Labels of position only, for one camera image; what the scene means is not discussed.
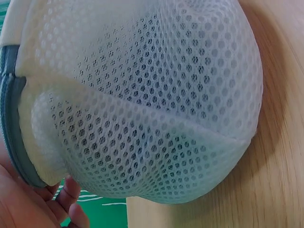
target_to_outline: gray fabric trim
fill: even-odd
[[[11,161],[23,180],[33,187],[45,187],[30,161],[22,140],[18,104],[26,84],[25,77],[15,76],[19,46],[6,46],[1,51],[1,124]]]

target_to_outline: white line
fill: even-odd
[[[57,190],[57,192],[60,192],[61,191],[61,189],[58,189]],[[88,191],[86,191],[86,190],[81,190],[81,192],[88,192]]]
[[[97,195],[81,195],[79,198],[85,198],[85,197],[96,197]]]
[[[80,200],[77,200],[78,202],[87,202],[87,201],[92,201],[92,200],[98,200],[98,199],[102,199],[103,197],[97,197],[97,198],[93,198],[93,199],[80,199]]]
[[[127,205],[126,203],[105,203],[103,206],[111,206],[111,205]]]

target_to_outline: green mat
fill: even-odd
[[[9,4],[0,3],[0,32]],[[81,191],[78,203],[90,218],[91,228],[127,228],[127,208],[125,199],[108,199]]]

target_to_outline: honeycomb mesh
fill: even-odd
[[[20,125],[47,183],[186,202],[255,134],[262,67],[236,0],[33,0],[22,35]]]

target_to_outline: wood grain surface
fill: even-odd
[[[257,135],[209,194],[165,206],[130,198],[129,228],[304,228],[304,0],[240,0],[264,71]]]

